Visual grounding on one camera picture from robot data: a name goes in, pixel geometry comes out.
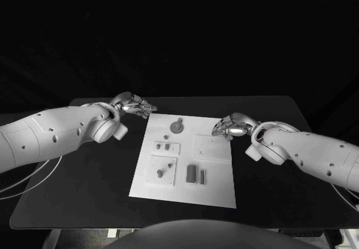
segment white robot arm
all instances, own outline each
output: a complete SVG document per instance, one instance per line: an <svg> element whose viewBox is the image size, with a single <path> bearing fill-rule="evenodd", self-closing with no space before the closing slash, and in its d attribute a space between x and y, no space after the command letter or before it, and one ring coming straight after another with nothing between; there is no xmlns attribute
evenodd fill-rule
<svg viewBox="0 0 359 249"><path fill-rule="evenodd" d="M298 168L321 180L359 192L359 147L332 137L300 132L281 122L261 123L241 113L223 118L212 135L251 136L246 155L281 165L293 160Z"/></svg>
<svg viewBox="0 0 359 249"><path fill-rule="evenodd" d="M0 173L22 165L42 162L73 152L82 143L102 143L127 133L120 123L124 113L147 118L157 110L130 92L110 103L89 103L45 110L0 127Z"/></svg>

